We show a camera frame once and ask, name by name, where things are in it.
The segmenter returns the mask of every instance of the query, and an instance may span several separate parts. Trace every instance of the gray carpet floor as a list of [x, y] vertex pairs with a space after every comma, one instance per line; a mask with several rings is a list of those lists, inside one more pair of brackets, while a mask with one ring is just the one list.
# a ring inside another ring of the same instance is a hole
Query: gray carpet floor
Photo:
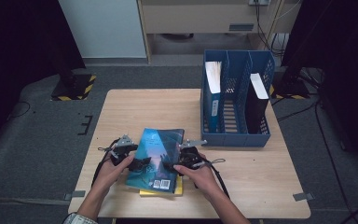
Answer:
[[[97, 77], [86, 100], [50, 101], [58, 76], [24, 88], [19, 103], [0, 132], [0, 198], [62, 202], [64, 193], [75, 189], [104, 97], [109, 90], [200, 88], [201, 81], [201, 67], [198, 65], [90, 66], [87, 72]], [[273, 108], [277, 118], [282, 118], [317, 100], [317, 95], [304, 100], [285, 99]], [[318, 115], [348, 205], [354, 211], [358, 209], [358, 154], [343, 151], [329, 117], [320, 107]], [[78, 135], [85, 131], [82, 123], [89, 121], [86, 116], [92, 116], [89, 131]], [[350, 213], [324, 145], [314, 107], [279, 123], [303, 190], [315, 196], [309, 201], [311, 216], [305, 220], [252, 219], [252, 223], [340, 223]], [[61, 223], [67, 209], [68, 202], [61, 205], [0, 202], [0, 223]], [[134, 222], [204, 223], [197, 220], [117, 221]]]

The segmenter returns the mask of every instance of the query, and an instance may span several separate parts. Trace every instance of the black and yellow hazard tape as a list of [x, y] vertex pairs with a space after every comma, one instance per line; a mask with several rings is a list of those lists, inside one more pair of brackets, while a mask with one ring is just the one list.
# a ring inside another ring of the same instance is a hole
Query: black and yellow hazard tape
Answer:
[[89, 81], [84, 89], [83, 94], [81, 95], [77, 95], [77, 96], [69, 96], [69, 95], [59, 95], [59, 96], [52, 96], [51, 100], [52, 101], [71, 101], [71, 100], [85, 100], [88, 96], [89, 93], [92, 89], [92, 85], [94, 84], [94, 80], [95, 80], [96, 76], [92, 75], [89, 77]]
[[275, 91], [274, 87], [271, 85], [269, 88], [269, 95], [272, 99], [309, 99], [310, 96], [308, 94], [281, 94]]

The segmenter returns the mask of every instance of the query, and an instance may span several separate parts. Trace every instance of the person's left hand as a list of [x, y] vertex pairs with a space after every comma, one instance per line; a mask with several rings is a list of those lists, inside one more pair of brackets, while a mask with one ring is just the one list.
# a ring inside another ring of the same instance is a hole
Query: person's left hand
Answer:
[[110, 160], [105, 160], [98, 173], [92, 188], [96, 188], [107, 194], [110, 187], [117, 181], [123, 170], [133, 161], [133, 155], [124, 159], [119, 165], [115, 166]]

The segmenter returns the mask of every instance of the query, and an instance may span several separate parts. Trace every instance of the yellow book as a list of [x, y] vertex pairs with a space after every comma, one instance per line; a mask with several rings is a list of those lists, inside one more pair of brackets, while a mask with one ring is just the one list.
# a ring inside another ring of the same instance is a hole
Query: yellow book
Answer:
[[183, 177], [179, 176], [179, 175], [176, 177], [176, 186], [175, 186], [174, 193], [140, 189], [139, 195], [141, 197], [179, 197], [179, 196], [182, 196], [183, 195]]

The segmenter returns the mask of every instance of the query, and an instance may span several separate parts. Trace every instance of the sleeve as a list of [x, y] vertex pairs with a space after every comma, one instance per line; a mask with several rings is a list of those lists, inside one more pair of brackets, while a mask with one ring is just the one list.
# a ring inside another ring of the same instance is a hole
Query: sleeve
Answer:
[[68, 215], [68, 217], [66, 217], [66, 219], [63, 221], [62, 224], [98, 224], [98, 223], [88, 217], [83, 217], [79, 214], [71, 213]]

